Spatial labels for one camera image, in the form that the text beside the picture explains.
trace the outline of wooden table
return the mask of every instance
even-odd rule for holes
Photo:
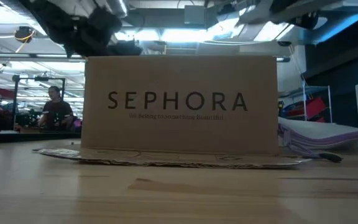
[[[358,223],[358,156],[298,170],[79,164],[0,144],[0,223]]]

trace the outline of metal rack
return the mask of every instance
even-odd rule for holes
[[[278,98],[291,98],[294,100],[298,97],[303,97],[303,111],[305,121],[308,120],[307,110],[306,110],[306,101],[308,99],[308,95],[311,95],[313,93],[318,93],[321,91],[328,91],[328,108],[329,108],[329,120],[332,123],[333,122],[333,113],[331,111],[331,90],[329,89],[329,86],[306,86],[305,81],[302,82],[302,87],[298,88],[296,90],[291,91],[284,91],[278,93]]]

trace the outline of wall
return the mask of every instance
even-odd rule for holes
[[[307,69],[321,68],[338,55],[344,55],[358,48],[358,22],[344,29],[332,38],[318,45],[306,46]],[[309,85],[329,85],[333,121],[337,124],[358,127],[356,88],[358,84],[358,54],[350,61],[330,68],[312,77]]]
[[[306,71],[305,46],[296,46],[291,61],[277,63],[277,81],[279,91],[294,90],[302,87],[300,74]]]

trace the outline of man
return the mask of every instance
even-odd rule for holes
[[[51,100],[42,110],[43,115],[39,120],[39,126],[45,124],[48,130],[69,131],[74,119],[71,106],[62,100],[59,87],[49,87],[48,94]]]

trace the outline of desk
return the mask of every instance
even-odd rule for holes
[[[79,164],[0,144],[0,223],[358,223],[358,156],[297,170]]]

